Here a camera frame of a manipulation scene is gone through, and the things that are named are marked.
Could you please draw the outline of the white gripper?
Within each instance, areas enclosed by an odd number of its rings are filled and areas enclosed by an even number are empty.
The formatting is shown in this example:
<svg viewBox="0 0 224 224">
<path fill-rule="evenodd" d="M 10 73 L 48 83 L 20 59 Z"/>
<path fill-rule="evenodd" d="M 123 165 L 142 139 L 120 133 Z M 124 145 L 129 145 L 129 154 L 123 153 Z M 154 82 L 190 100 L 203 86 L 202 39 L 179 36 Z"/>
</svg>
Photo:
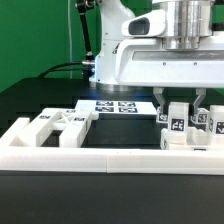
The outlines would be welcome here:
<svg viewBox="0 0 224 224">
<path fill-rule="evenodd" d="M 168 114 L 163 87 L 196 88 L 196 99 L 189 107 L 189 114 L 195 116 L 205 88 L 224 88 L 224 35 L 202 38 L 196 50 L 165 50 L 159 38 L 122 41 L 115 79 L 120 85 L 154 87 L 161 114 Z"/>
</svg>

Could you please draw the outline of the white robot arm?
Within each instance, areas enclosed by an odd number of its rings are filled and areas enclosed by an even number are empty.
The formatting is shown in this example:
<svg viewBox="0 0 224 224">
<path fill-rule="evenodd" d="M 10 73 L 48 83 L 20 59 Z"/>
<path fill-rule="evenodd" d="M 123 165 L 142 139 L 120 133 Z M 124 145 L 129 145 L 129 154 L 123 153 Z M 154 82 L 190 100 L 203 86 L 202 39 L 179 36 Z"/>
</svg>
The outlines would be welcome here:
<svg viewBox="0 0 224 224">
<path fill-rule="evenodd" d="M 90 82 L 104 89 L 151 87 L 164 112 L 163 89 L 194 88 L 198 107 L 208 88 L 224 88 L 224 31 L 212 29 L 215 0 L 152 0 L 136 16 L 120 0 L 96 0 L 101 50 Z"/>
</svg>

